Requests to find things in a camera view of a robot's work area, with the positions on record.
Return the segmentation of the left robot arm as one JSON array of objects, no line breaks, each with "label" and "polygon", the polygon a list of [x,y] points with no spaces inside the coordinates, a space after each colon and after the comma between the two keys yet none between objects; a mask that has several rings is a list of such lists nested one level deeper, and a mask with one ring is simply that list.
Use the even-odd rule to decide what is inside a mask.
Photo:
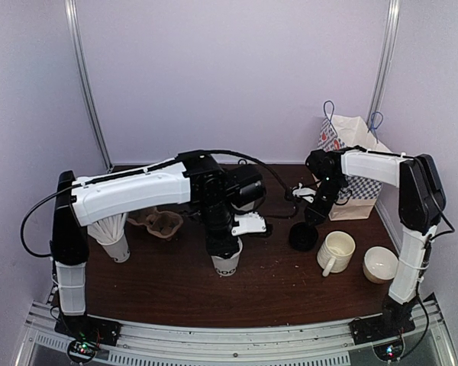
[{"label": "left robot arm", "polygon": [[85,266],[88,226],[132,211],[168,204],[188,204],[201,215],[209,255],[236,255],[240,236],[266,233],[256,211],[240,208],[266,193],[262,175],[252,165],[223,169],[215,151],[194,150],[173,159],[120,173],[77,178],[63,172],[58,181],[50,251],[56,266],[64,324],[79,339],[95,330],[86,316]]}]

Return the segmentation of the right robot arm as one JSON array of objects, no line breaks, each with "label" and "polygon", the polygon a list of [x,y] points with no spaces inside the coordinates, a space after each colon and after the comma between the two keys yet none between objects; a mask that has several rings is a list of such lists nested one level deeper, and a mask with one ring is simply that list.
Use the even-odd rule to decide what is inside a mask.
[{"label": "right robot arm", "polygon": [[398,270],[376,320],[381,336],[393,336],[409,321],[418,302],[418,287],[426,272],[431,246],[439,237],[437,227],[445,221],[446,196],[434,159],[428,154],[380,152],[361,146],[326,152],[316,149],[305,160],[320,184],[304,210],[305,225],[315,228],[325,221],[347,178],[369,178],[398,190],[398,217],[402,245]]}]

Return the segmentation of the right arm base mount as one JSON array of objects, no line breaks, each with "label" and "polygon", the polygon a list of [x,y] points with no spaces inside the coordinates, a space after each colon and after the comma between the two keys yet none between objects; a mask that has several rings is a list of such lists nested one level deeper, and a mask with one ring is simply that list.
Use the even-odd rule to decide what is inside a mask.
[{"label": "right arm base mount", "polygon": [[350,327],[355,345],[399,337],[406,332],[415,330],[415,324],[412,319],[407,319],[402,323],[392,325],[385,321],[385,317],[382,314],[365,318],[357,317],[353,319],[348,326]]}]

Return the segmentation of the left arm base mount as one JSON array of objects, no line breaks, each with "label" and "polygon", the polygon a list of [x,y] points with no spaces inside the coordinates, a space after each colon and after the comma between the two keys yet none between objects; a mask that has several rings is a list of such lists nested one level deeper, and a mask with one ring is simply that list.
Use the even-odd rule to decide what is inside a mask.
[{"label": "left arm base mount", "polygon": [[119,322],[89,315],[66,316],[59,306],[57,308],[55,332],[95,345],[117,345],[121,332]]}]

